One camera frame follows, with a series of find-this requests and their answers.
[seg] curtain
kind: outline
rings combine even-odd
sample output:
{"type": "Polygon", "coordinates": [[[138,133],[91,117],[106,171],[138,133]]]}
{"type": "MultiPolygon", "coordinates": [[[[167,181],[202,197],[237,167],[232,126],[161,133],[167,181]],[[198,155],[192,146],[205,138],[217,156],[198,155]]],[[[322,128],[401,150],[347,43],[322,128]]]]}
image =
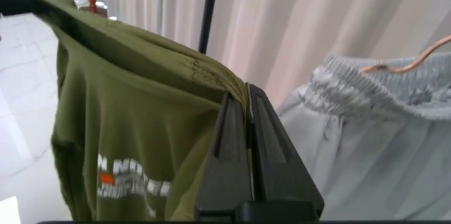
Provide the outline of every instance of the curtain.
{"type": "MultiPolygon", "coordinates": [[[[204,0],[105,1],[119,20],[197,49],[204,0]]],[[[278,106],[327,54],[418,56],[451,35],[450,9],[451,0],[216,0],[207,55],[278,106]]]]}

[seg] black pole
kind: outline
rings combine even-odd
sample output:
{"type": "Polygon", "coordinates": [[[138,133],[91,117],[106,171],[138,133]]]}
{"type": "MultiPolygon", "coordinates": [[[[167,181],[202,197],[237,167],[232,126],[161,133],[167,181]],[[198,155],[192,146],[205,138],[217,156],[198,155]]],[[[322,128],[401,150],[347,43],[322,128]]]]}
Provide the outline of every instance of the black pole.
{"type": "Polygon", "coordinates": [[[205,54],[209,43],[211,19],[213,18],[215,0],[205,0],[204,16],[202,17],[202,28],[200,30],[199,52],[205,54]]]}

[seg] orange logo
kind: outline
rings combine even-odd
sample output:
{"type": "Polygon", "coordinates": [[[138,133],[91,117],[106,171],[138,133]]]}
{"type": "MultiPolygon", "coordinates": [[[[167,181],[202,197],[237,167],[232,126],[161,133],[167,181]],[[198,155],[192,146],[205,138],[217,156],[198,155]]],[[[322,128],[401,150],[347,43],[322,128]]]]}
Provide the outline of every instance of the orange logo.
{"type": "Polygon", "coordinates": [[[100,174],[100,181],[102,183],[107,183],[110,185],[114,185],[114,177],[112,175],[109,175],[107,173],[100,174]]]}

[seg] clothes hanger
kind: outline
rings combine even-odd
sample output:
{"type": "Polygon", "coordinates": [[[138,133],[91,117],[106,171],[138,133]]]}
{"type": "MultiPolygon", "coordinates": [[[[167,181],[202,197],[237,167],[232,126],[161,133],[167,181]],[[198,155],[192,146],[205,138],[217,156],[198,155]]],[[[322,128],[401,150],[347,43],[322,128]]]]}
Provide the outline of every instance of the clothes hanger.
{"type": "Polygon", "coordinates": [[[436,43],[432,44],[429,48],[427,48],[423,53],[420,54],[420,56],[412,63],[410,63],[407,66],[401,67],[401,68],[391,68],[390,66],[386,64],[379,64],[374,66],[366,66],[363,68],[360,68],[360,71],[362,73],[369,73],[377,70],[386,70],[390,73],[405,73],[408,72],[415,67],[419,66],[423,61],[432,54],[433,51],[435,51],[438,47],[451,42],[451,35],[444,37],[440,40],[438,40],[436,43]]]}

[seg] fabric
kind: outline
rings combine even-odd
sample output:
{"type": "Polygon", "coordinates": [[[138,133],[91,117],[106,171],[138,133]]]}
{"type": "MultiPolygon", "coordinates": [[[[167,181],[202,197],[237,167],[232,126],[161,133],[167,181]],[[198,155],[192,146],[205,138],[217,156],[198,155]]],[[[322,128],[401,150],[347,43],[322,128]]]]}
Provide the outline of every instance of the fabric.
{"type": "Polygon", "coordinates": [[[224,92],[245,84],[220,63],[136,27],[35,0],[58,37],[51,144],[74,220],[193,220],[224,92]]]}
{"type": "Polygon", "coordinates": [[[277,110],[323,195],[321,220],[450,218],[451,54],[359,72],[413,60],[328,56],[277,110]]]}

